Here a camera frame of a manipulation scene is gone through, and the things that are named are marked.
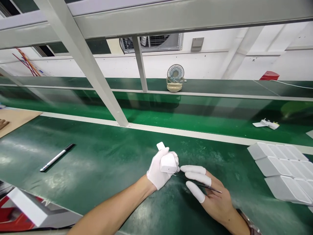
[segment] white glove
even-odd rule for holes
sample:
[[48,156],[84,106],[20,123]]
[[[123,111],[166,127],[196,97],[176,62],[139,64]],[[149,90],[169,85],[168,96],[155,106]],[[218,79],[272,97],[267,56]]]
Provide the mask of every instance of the white glove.
[[[211,178],[206,176],[206,169],[202,166],[194,166],[194,165],[185,165],[180,168],[183,172],[185,172],[185,176],[191,180],[196,180],[200,183],[203,183],[207,186],[211,186],[212,181]],[[195,198],[203,203],[205,200],[204,193],[198,188],[196,184],[191,181],[186,182],[186,186],[189,188],[191,193],[195,196]]]
[[[166,184],[166,182],[171,178],[171,176],[173,175],[171,173],[165,173],[165,172],[160,171],[161,158],[169,153],[169,149],[170,148],[167,147],[167,148],[160,150],[153,157],[150,168],[147,171],[148,180],[150,180],[154,184],[154,186],[157,188],[157,190],[162,188]],[[179,161],[178,161],[177,154],[175,152],[170,152],[170,153],[173,154],[173,156],[175,157],[175,161],[177,164],[177,172],[179,172],[180,169],[178,167]]]

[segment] white wall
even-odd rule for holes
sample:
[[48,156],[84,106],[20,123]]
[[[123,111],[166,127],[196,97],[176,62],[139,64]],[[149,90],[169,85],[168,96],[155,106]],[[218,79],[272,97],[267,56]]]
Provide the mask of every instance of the white wall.
[[[181,51],[143,54],[146,77],[164,78],[168,68],[177,63],[183,66],[187,79],[215,79],[237,33],[238,29],[185,33]],[[202,51],[190,53],[192,38],[197,37],[204,37]],[[312,50],[294,50],[298,47]],[[35,66],[50,76],[84,76],[70,56],[41,58],[32,48],[23,48],[23,51]],[[112,51],[116,54],[95,56],[104,75],[138,78],[134,55]],[[12,52],[19,54],[16,49],[0,50],[0,67],[14,76],[31,76],[28,68]],[[270,70],[280,74],[280,80],[313,80],[312,58],[313,22],[264,26],[232,79],[258,80]]]
[[273,64],[280,80],[313,81],[313,50],[287,51]]

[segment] ceiling beam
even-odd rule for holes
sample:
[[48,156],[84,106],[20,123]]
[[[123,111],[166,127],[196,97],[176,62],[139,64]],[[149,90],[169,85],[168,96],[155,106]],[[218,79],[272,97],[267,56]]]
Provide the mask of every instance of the ceiling beam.
[[[35,14],[41,23],[35,23]],[[59,41],[44,19],[40,11],[1,19],[0,49]],[[119,38],[309,21],[313,19],[313,1],[173,0],[79,15],[74,19],[86,39]]]

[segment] white cable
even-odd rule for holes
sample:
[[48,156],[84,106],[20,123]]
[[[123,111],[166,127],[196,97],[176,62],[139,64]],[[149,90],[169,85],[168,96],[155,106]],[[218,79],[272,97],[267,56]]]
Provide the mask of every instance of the white cable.
[[271,80],[271,81],[279,82],[279,83],[282,83],[282,84],[285,84],[285,85],[289,85],[289,86],[296,86],[296,87],[300,87],[300,88],[313,89],[313,87],[297,86],[297,85],[293,85],[293,84],[283,83],[283,82],[280,82],[280,81],[277,81],[277,80]]

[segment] white power adapter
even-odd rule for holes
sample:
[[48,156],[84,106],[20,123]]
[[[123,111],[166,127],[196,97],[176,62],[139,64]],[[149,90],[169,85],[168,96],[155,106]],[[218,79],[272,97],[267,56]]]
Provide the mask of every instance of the white power adapter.
[[[158,150],[162,150],[165,148],[163,142],[158,143],[156,146]],[[172,174],[174,174],[177,171],[177,164],[173,154],[168,153],[161,158],[160,171]]]

